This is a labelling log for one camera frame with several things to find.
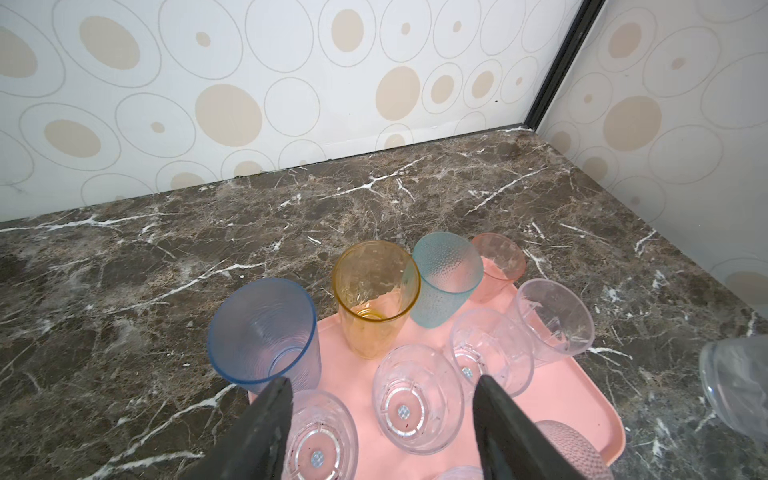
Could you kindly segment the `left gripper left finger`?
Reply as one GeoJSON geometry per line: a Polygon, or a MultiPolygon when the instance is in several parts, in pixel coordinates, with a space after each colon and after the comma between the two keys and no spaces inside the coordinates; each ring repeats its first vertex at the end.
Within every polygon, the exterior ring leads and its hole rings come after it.
{"type": "Polygon", "coordinates": [[[293,389],[273,379],[184,479],[279,479],[293,415],[293,389]]]}

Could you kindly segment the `small clear cup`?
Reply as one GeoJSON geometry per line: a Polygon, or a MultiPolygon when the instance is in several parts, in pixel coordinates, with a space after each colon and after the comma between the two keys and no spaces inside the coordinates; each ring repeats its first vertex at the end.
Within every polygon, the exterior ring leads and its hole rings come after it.
{"type": "Polygon", "coordinates": [[[732,430],[767,441],[767,336],[709,342],[699,355],[705,398],[732,430]]]}

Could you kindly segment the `clear faceted glass front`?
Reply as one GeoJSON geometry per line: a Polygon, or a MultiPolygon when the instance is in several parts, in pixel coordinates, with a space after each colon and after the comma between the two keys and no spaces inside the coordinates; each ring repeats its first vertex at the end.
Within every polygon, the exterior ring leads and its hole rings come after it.
{"type": "Polygon", "coordinates": [[[373,378],[372,405],[382,433],[401,450],[423,456],[453,442],[465,411],[454,367],[424,344],[402,345],[386,355],[373,378]]]}

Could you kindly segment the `grey frosted tumbler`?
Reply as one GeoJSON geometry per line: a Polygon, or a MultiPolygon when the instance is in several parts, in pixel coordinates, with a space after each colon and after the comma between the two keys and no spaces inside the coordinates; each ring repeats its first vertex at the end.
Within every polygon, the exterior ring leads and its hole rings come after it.
{"type": "Polygon", "coordinates": [[[278,377],[295,391],[315,389],[322,375],[315,304],[291,280],[251,282],[216,311],[207,351],[220,376],[254,395],[278,377]]]}

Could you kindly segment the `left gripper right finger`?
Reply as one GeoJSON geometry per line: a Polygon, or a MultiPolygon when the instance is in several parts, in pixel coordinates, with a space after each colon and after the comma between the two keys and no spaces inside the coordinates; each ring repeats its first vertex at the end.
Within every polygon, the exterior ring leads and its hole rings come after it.
{"type": "Polygon", "coordinates": [[[582,477],[493,377],[479,378],[472,412],[485,479],[582,477]]]}

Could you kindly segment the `green frosted tumbler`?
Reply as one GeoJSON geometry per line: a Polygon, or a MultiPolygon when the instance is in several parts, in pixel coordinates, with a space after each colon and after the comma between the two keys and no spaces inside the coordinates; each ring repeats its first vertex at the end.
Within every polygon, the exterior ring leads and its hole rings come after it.
{"type": "Polygon", "coordinates": [[[470,298],[483,279],[483,261],[475,246],[450,232],[421,238],[413,251],[421,291],[411,318],[433,329],[448,321],[470,298]]]}

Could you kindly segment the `clear faceted glass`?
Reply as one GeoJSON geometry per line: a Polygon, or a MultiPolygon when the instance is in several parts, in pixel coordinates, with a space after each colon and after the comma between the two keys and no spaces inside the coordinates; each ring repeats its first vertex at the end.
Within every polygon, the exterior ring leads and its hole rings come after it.
{"type": "Polygon", "coordinates": [[[453,442],[465,411],[454,367],[424,344],[402,345],[386,355],[373,378],[372,405],[382,433],[401,450],[423,456],[453,442]]]}
{"type": "Polygon", "coordinates": [[[323,390],[303,390],[293,397],[283,479],[353,479],[359,441],[344,403],[323,390]]]}

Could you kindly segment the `frosted white cup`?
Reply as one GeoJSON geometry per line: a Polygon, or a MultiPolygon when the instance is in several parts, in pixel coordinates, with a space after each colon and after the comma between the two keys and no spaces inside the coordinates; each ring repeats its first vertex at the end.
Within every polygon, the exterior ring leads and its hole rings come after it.
{"type": "Polygon", "coordinates": [[[599,452],[578,431],[554,420],[542,420],[535,425],[585,479],[614,479],[599,452]]]}

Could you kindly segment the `pink transparent cup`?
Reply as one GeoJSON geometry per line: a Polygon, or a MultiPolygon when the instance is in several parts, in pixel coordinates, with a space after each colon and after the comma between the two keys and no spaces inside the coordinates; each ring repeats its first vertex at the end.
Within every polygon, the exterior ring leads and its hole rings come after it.
{"type": "Polygon", "coordinates": [[[487,232],[476,235],[471,243],[483,261],[483,279],[471,296],[473,301],[492,300],[525,273],[526,257],[513,240],[487,232]]]}

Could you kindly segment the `yellow transparent tumbler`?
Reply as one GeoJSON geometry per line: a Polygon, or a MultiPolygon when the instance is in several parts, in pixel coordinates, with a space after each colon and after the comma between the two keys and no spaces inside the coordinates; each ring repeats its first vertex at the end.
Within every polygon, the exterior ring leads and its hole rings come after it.
{"type": "Polygon", "coordinates": [[[332,271],[332,290],[350,350],[374,359],[395,342],[417,303],[421,277],[403,248],[371,240],[340,256],[332,271]]]}

